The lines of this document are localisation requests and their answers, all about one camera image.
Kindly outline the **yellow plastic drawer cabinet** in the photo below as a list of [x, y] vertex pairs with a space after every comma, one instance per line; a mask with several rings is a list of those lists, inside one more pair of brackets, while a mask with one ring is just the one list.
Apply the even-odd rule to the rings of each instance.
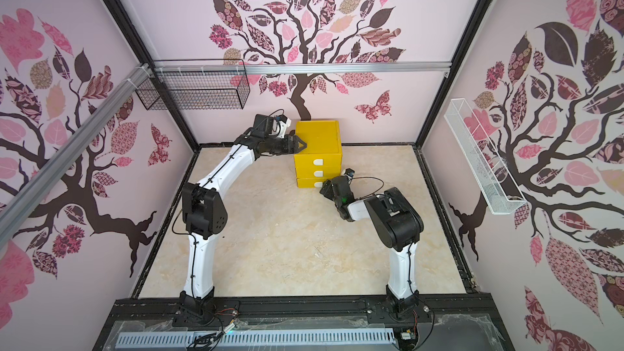
[[294, 155], [298, 188], [319, 189], [326, 180], [341, 175], [343, 151], [337, 120], [300, 121], [295, 134], [306, 143]]

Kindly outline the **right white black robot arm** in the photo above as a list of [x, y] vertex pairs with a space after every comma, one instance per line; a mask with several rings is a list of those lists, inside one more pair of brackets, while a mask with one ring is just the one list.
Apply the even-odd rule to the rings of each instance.
[[395, 315], [415, 310], [420, 304], [415, 255], [424, 231], [422, 217], [396, 187], [355, 198], [350, 188], [353, 179], [349, 175], [339, 175], [325, 180], [319, 193], [334, 203], [341, 219], [372, 222], [378, 238], [389, 249], [389, 307]]

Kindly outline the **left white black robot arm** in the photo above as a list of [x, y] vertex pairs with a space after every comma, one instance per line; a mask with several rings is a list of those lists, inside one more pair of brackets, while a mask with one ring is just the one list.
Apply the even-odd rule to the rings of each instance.
[[297, 154], [307, 148], [305, 141], [289, 131], [290, 125], [291, 120], [280, 110], [256, 115], [253, 125], [234, 141], [217, 167], [182, 189], [181, 214], [189, 238], [189, 261], [179, 303], [185, 314], [199, 322], [209, 322], [214, 314], [216, 243], [228, 220], [224, 198], [242, 172], [259, 158]]

